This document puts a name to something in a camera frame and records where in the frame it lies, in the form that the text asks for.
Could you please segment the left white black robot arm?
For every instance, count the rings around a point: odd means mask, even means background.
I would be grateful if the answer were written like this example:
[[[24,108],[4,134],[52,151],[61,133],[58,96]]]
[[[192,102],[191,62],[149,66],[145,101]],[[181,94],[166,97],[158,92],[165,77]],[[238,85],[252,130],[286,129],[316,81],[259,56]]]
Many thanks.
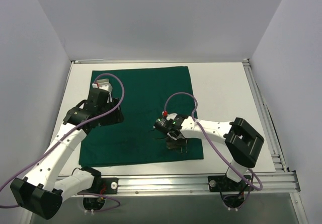
[[[112,98],[111,92],[111,87],[95,84],[87,99],[68,110],[45,157],[37,161],[24,178],[15,178],[10,184],[20,207],[51,219],[68,198],[83,191],[101,194],[106,190],[101,172],[91,167],[76,169],[62,180],[57,178],[75,148],[91,130],[123,121],[119,100]]]

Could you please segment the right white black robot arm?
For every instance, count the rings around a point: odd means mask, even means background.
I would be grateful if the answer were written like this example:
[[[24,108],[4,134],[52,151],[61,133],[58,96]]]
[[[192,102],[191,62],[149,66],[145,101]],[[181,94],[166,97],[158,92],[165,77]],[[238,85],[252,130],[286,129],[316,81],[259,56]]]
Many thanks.
[[[214,122],[172,113],[158,118],[153,128],[175,143],[195,138],[226,146],[232,161],[228,161],[220,152],[217,154],[228,165],[223,183],[229,190],[239,187],[242,175],[255,167],[264,144],[264,138],[239,117],[232,122]]]

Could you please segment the green surgical cloth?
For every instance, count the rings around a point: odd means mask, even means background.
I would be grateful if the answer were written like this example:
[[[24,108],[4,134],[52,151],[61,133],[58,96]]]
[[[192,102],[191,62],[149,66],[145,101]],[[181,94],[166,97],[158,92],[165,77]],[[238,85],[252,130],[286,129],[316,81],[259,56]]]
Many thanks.
[[[163,135],[153,124],[166,109],[191,115],[195,107],[191,77],[186,66],[118,69],[111,73],[123,83],[122,123],[97,127],[81,143],[79,165],[109,167],[134,164],[202,160],[199,139],[190,139],[187,153],[167,149]]]

